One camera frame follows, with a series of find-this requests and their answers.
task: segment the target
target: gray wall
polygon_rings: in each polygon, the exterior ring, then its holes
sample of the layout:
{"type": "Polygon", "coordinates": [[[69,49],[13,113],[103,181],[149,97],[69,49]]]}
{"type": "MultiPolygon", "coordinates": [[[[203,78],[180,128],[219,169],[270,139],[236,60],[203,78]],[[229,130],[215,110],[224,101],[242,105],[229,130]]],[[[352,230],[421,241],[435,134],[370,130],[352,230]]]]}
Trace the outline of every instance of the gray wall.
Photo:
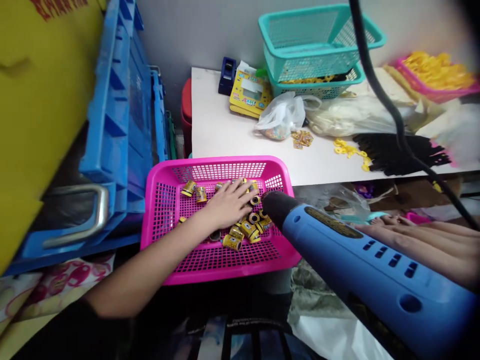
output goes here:
{"type": "MultiPolygon", "coordinates": [[[[142,40],[160,66],[165,107],[180,126],[180,99],[191,67],[220,70],[224,56],[264,64],[258,18],[265,13],[346,3],[338,0],[137,0],[142,40]]],[[[447,51],[473,64],[468,34],[452,1],[362,0],[363,11],[385,32],[387,44],[371,53],[375,65],[412,50],[447,51]]]]}

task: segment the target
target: black cable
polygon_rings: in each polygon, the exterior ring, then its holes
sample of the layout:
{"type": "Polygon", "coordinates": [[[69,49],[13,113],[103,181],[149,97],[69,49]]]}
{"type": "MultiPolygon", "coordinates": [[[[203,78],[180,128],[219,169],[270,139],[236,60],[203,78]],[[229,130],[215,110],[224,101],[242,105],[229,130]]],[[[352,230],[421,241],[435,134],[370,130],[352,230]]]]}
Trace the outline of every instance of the black cable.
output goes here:
{"type": "Polygon", "coordinates": [[[384,89],[380,85],[377,76],[375,75],[374,66],[372,65],[372,60],[370,59],[369,48],[367,45],[367,39],[365,37],[365,28],[364,28],[364,21],[362,18],[362,10],[360,9],[359,0],[349,0],[350,9],[351,9],[351,17],[353,20],[353,27],[355,29],[355,37],[356,43],[358,46],[358,53],[360,54],[361,64],[363,66],[363,70],[365,71],[366,78],[375,93],[376,97],[383,106],[388,110],[391,114],[391,117],[395,121],[396,126],[396,140],[398,143],[398,147],[400,150],[404,151],[406,155],[418,165],[420,169],[422,169],[433,181],[436,181],[440,188],[443,190],[445,195],[449,198],[453,206],[458,210],[460,215],[465,219],[468,225],[477,231],[480,231],[479,225],[475,222],[472,216],[468,213],[459,199],[455,196],[453,191],[449,188],[449,186],[438,176],[438,174],[421,162],[415,154],[413,153],[412,149],[410,148],[409,144],[407,143],[407,139],[405,138],[405,128],[404,128],[404,121],[402,119],[402,115],[400,114],[399,110],[395,107],[394,103],[390,100],[390,98],[385,93],[384,89]]]}

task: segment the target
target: crate handle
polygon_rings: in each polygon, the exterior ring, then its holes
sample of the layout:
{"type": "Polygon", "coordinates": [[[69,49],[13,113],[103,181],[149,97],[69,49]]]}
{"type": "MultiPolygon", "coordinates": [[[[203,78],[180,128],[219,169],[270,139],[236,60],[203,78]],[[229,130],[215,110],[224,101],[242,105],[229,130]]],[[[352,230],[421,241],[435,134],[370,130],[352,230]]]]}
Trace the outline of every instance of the crate handle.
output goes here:
{"type": "Polygon", "coordinates": [[[83,184],[73,186],[56,187],[46,194],[46,196],[63,196],[71,194],[91,193],[97,194],[97,206],[95,214],[95,223],[87,230],[69,233],[59,237],[52,237],[43,242],[44,249],[58,248],[61,246],[73,245],[84,241],[100,232],[109,220],[109,190],[99,184],[83,184]]]}

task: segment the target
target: teal plastic basket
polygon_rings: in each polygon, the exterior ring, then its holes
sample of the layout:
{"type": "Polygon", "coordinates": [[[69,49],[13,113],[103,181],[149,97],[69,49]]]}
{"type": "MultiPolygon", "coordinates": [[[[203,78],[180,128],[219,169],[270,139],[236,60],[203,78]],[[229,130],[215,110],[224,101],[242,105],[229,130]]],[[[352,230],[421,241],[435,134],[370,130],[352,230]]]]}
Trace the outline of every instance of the teal plastic basket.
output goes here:
{"type": "MultiPolygon", "coordinates": [[[[368,48],[386,37],[363,15],[368,48]]],[[[344,74],[360,60],[348,4],[264,14],[258,19],[266,63],[276,82],[344,74]]]]}
{"type": "Polygon", "coordinates": [[[337,98],[351,85],[360,84],[363,82],[365,80],[365,73],[360,66],[360,63],[357,63],[346,76],[345,81],[283,84],[278,83],[273,79],[270,69],[268,69],[268,77],[270,78],[271,89],[273,90],[273,96],[275,98],[280,94],[294,91],[295,95],[314,95],[319,99],[329,100],[337,98]]]}

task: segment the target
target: vent slot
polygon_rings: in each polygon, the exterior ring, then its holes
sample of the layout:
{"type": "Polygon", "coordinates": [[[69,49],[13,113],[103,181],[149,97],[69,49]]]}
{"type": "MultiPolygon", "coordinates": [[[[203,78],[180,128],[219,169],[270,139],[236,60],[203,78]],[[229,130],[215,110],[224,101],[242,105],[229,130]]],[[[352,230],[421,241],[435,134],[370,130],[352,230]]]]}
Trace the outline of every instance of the vent slot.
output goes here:
{"type": "Polygon", "coordinates": [[[387,249],[388,249],[388,248],[387,248],[386,246],[382,246],[382,247],[380,248],[380,250],[377,251],[377,253],[375,254],[375,257],[378,258],[378,259],[380,259],[380,258],[385,254],[385,252],[387,251],[387,249]]]}
{"type": "Polygon", "coordinates": [[[409,279],[413,278],[418,266],[419,265],[416,262],[412,261],[408,266],[408,269],[405,270],[405,276],[409,279]]]}
{"type": "Polygon", "coordinates": [[[366,244],[366,245],[363,247],[363,250],[367,251],[367,250],[370,249],[370,248],[372,247],[372,245],[375,244],[375,243],[376,243],[376,241],[370,240],[370,241],[368,242],[368,244],[366,244]]]}
{"type": "Polygon", "coordinates": [[[399,263],[399,260],[402,258],[402,255],[400,254],[395,254],[393,255],[393,257],[391,258],[390,262],[388,263],[388,266],[394,268],[397,266],[397,264],[399,263]]]}

